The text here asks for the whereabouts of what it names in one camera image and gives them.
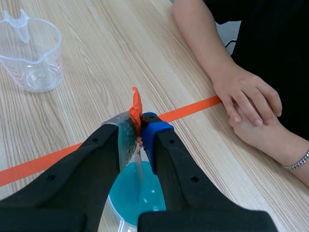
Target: human hand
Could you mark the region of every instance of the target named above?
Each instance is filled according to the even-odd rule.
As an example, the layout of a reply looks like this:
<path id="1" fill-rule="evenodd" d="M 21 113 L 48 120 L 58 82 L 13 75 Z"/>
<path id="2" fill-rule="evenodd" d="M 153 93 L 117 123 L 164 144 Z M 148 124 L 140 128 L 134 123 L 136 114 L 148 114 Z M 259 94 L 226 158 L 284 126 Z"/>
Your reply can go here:
<path id="1" fill-rule="evenodd" d="M 270 125 L 254 126 L 242 110 L 235 104 L 241 122 L 236 123 L 229 118 L 229 124 L 235 134 L 247 144 L 265 152 L 284 166 L 299 161 L 308 150 L 308 142 L 288 131 L 272 114 Z"/>
<path id="2" fill-rule="evenodd" d="M 227 114 L 234 122 L 241 121 L 233 102 L 255 125 L 269 125 L 276 116 L 281 116 L 282 104 L 278 93 L 260 77 L 234 65 L 213 81 L 214 89 L 222 100 Z"/>

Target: person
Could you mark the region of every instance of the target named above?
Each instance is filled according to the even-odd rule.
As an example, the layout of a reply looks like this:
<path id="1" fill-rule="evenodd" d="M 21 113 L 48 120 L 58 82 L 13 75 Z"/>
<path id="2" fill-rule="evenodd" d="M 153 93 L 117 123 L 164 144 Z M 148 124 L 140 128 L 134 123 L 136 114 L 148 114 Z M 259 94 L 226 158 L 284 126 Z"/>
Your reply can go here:
<path id="1" fill-rule="evenodd" d="M 309 1 L 175 0 L 172 14 L 236 135 L 283 166 L 306 159 Z M 230 56 L 215 22 L 240 20 Z M 309 186 L 308 163 L 291 172 Z"/>

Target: orange tape line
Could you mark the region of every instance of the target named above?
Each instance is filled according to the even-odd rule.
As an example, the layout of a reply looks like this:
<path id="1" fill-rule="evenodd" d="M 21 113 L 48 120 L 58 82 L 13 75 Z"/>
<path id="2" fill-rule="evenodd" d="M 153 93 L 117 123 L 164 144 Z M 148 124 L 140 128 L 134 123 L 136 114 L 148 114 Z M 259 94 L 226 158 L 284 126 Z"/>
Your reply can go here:
<path id="1" fill-rule="evenodd" d="M 167 112 L 165 114 L 159 115 L 162 121 L 172 122 L 174 120 L 180 119 L 182 117 L 194 114 L 198 111 L 204 110 L 211 106 L 217 105 L 221 100 L 217 97 L 211 97 L 202 101 L 198 101 L 191 105 L 184 106 L 182 108 Z M 0 187 L 10 184 L 16 180 L 25 178 L 29 175 L 35 174 L 37 172 L 43 171 L 51 167 L 54 163 L 61 160 L 66 155 L 75 151 L 79 148 L 80 144 L 76 144 L 60 151 L 33 159 L 31 161 L 16 165 L 12 168 L 0 171 Z"/>

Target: blue clamp pad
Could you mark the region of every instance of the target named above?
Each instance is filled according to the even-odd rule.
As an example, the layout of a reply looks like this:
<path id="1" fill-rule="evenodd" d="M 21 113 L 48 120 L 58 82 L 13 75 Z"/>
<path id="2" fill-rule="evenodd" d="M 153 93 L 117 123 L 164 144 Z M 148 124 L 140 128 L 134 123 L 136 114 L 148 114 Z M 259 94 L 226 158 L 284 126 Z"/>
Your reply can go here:
<path id="1" fill-rule="evenodd" d="M 155 113 L 145 113 L 144 115 L 154 115 L 157 116 Z M 147 127 L 142 128 L 141 130 L 141 138 L 143 142 L 144 150 L 147 154 L 149 159 L 151 169 L 154 174 L 156 174 L 155 170 L 155 158 L 154 158 L 154 142 L 155 142 L 155 135 L 160 131 L 165 130 L 174 130 L 174 127 L 167 122 L 154 122 L 150 123 Z"/>

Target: clamp jaw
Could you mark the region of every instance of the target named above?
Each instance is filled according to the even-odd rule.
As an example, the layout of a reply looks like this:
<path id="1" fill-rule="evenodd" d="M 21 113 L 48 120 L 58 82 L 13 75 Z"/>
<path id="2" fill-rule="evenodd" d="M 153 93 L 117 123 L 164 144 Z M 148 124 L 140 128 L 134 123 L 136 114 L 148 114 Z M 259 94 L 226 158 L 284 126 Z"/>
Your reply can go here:
<path id="1" fill-rule="evenodd" d="M 167 211 L 142 214 L 139 232 L 277 231 L 266 212 L 246 210 L 225 197 L 171 125 L 153 113 L 141 121 L 143 146 Z M 0 201 L 0 232 L 98 231 L 107 196 L 136 139 L 125 113 L 103 123 L 80 148 Z"/>

